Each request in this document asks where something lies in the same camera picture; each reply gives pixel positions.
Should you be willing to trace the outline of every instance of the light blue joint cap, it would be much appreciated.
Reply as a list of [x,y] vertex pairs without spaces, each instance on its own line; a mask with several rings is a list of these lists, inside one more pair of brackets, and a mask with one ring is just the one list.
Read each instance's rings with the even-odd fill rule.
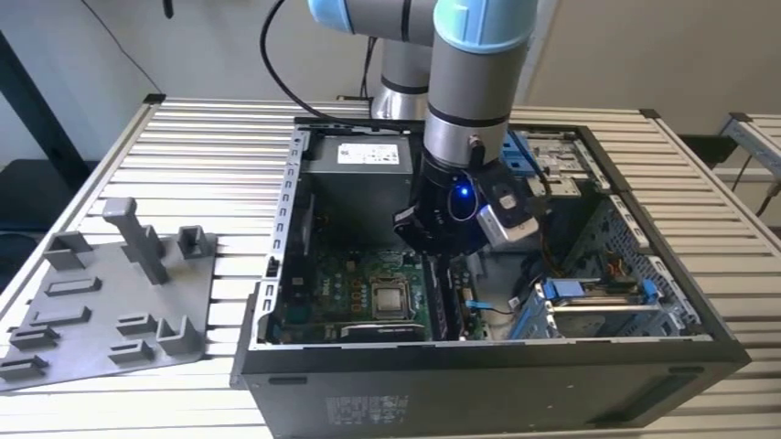
[[497,53],[523,43],[535,18],[536,0],[439,0],[433,7],[439,37],[477,54]]
[[323,26],[352,33],[345,0],[308,0],[308,10]]

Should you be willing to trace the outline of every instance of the gray plastic tray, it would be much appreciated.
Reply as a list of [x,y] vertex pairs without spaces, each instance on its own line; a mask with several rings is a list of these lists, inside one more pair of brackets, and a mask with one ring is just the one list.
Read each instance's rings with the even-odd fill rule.
[[157,239],[113,198],[104,219],[125,242],[90,246],[77,232],[52,237],[50,268],[0,361],[0,391],[196,361],[217,237],[198,226]]

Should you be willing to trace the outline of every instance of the black stand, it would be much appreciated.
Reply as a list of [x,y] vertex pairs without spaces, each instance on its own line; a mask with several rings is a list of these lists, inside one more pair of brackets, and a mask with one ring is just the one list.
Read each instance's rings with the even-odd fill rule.
[[76,194],[86,180],[89,169],[1,31],[0,92],[20,116],[66,187]]

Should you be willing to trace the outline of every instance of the slotted aluminum surface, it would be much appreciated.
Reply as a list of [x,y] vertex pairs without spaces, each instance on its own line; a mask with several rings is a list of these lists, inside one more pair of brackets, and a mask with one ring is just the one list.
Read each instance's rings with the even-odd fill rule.
[[[365,114],[359,103],[317,106],[341,116]],[[136,197],[141,223],[158,233],[200,224],[218,234],[208,359],[2,395],[1,433],[269,437],[248,392],[228,390],[228,374],[244,299],[261,274],[291,118],[301,114],[284,102],[168,99],[141,108],[53,229],[80,230],[89,242],[114,241],[118,235],[98,218],[104,200]],[[512,122],[590,127],[754,360],[644,430],[610,437],[781,437],[776,239],[663,123],[636,111],[525,107]],[[6,328],[21,322],[44,269],[37,252],[0,295],[0,357]]]
[[734,113],[722,130],[781,179],[781,115]]

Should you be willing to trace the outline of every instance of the power supply label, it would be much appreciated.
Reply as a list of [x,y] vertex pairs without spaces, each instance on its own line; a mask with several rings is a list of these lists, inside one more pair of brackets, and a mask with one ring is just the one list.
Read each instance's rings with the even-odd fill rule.
[[340,144],[336,162],[340,165],[397,165],[399,146]]

